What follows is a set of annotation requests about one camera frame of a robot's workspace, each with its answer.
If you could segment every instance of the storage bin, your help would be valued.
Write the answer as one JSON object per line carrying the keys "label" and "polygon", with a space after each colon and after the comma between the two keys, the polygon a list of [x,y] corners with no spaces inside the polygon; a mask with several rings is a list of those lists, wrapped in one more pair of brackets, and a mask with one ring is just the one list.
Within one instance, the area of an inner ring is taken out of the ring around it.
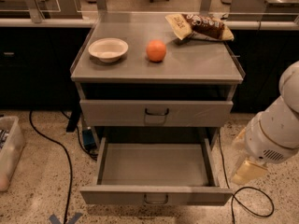
{"label": "storage bin", "polygon": [[17,167],[25,139],[19,126],[18,117],[0,118],[0,129],[9,131],[7,140],[0,150],[0,191],[5,191],[8,189],[11,177]]}

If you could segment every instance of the orange fruit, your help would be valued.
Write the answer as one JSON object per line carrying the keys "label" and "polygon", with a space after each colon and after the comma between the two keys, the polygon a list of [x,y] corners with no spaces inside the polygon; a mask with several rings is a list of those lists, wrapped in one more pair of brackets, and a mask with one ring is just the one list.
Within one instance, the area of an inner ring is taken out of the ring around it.
{"label": "orange fruit", "polygon": [[147,55],[152,62],[160,62],[166,55],[166,45],[161,40],[151,40],[147,45]]}

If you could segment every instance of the drawer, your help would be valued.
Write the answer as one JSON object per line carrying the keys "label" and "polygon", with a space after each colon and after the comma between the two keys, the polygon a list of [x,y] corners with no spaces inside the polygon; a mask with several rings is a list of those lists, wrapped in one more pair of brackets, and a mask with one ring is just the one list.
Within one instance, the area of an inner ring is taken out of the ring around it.
{"label": "drawer", "polygon": [[233,191],[220,188],[213,165],[204,128],[110,127],[94,183],[80,192],[87,204],[225,205]]}
{"label": "drawer", "polygon": [[230,101],[81,100],[89,126],[220,127],[229,118]]}

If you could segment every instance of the white robot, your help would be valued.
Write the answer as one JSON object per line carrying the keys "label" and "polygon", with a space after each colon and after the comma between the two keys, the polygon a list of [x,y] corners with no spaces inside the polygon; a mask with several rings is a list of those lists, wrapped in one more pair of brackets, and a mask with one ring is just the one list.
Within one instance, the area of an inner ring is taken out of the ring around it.
{"label": "white robot", "polygon": [[281,163],[299,150],[299,62],[289,66],[279,81],[280,96],[259,112],[235,139],[247,154],[231,181],[243,185],[267,173],[267,163]]}

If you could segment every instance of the white bowl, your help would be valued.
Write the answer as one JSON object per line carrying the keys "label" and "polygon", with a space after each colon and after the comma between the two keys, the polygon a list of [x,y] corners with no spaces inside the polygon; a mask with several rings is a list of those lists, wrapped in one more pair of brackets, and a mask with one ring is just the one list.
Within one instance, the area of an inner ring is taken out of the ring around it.
{"label": "white bowl", "polygon": [[114,63],[128,50],[128,44],[117,38],[104,38],[93,42],[89,47],[89,53],[103,63]]}

